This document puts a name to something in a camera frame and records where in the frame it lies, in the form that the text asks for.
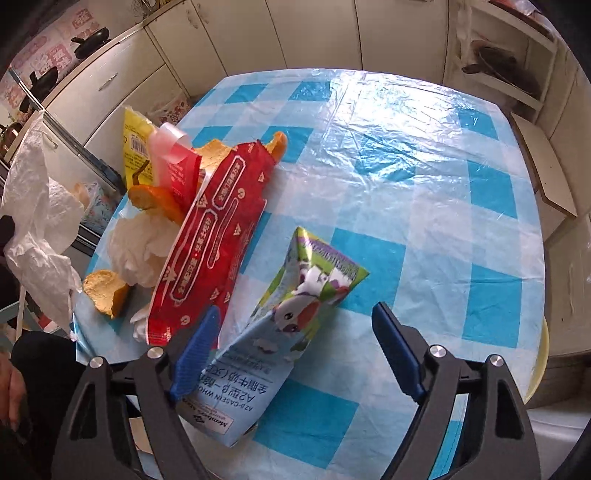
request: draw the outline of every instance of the person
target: person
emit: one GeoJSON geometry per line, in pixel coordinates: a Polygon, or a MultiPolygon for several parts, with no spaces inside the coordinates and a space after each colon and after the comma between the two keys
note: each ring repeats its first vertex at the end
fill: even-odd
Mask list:
{"type": "Polygon", "coordinates": [[[46,480],[61,424],[85,366],[76,345],[25,332],[10,359],[0,352],[0,478],[46,480]]]}

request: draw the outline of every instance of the plastic table cover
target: plastic table cover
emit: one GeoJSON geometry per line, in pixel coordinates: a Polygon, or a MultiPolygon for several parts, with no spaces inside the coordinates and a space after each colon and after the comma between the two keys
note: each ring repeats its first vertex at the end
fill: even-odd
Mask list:
{"type": "MultiPolygon", "coordinates": [[[[348,70],[227,77],[181,121],[201,146],[287,134],[222,329],[232,339],[281,266],[301,225],[371,274],[328,319],[259,421],[233,448],[187,425],[204,464],[225,480],[379,479],[416,405],[398,388],[371,329],[385,301],[401,322],[456,357],[507,361],[522,394],[544,304],[540,222],[523,157],[499,108],[446,87],[348,70]]],[[[133,215],[124,201],[120,215],[133,215]]],[[[106,238],[89,271],[108,268],[106,238]]],[[[81,295],[79,358],[138,357],[127,320],[105,322],[81,295]]],[[[460,432],[459,397],[431,474],[445,473],[460,432]]]]}

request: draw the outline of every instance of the barcode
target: barcode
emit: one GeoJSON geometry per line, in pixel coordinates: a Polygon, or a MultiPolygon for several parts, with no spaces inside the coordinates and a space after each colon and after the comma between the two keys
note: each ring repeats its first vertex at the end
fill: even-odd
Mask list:
{"type": "Polygon", "coordinates": [[[131,150],[143,155],[144,157],[148,156],[148,149],[146,148],[143,140],[135,135],[131,135],[131,150]]]}

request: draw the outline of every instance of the human hand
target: human hand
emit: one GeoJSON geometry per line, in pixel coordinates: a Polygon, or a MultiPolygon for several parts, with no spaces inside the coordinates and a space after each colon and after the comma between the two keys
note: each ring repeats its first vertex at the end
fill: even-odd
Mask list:
{"type": "Polygon", "coordinates": [[[21,373],[0,352],[0,422],[15,432],[20,422],[21,401],[27,389],[21,373]]]}

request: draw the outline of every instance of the cabinet handle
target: cabinet handle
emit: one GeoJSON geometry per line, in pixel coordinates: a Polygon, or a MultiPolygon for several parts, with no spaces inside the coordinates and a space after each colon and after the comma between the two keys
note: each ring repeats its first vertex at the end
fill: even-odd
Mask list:
{"type": "Polygon", "coordinates": [[[195,30],[199,28],[199,22],[195,21],[189,9],[187,9],[187,21],[195,30]]]}
{"type": "Polygon", "coordinates": [[[105,88],[107,88],[109,86],[109,84],[115,80],[115,77],[117,77],[117,75],[119,74],[119,72],[115,73],[112,77],[110,77],[105,83],[103,83],[103,85],[101,85],[99,87],[99,92],[105,88]]]}
{"type": "Polygon", "coordinates": [[[201,12],[201,4],[197,4],[196,8],[197,8],[197,15],[199,15],[199,18],[201,19],[201,21],[205,24],[208,24],[209,20],[201,12]]]}
{"type": "Polygon", "coordinates": [[[51,138],[49,135],[47,135],[45,132],[41,132],[41,133],[42,133],[42,135],[43,135],[43,136],[44,136],[44,137],[47,139],[47,141],[48,141],[50,144],[52,144],[52,145],[53,145],[53,149],[54,149],[54,150],[57,150],[57,143],[55,143],[55,142],[53,141],[53,139],[52,139],[52,138],[51,138]]]}

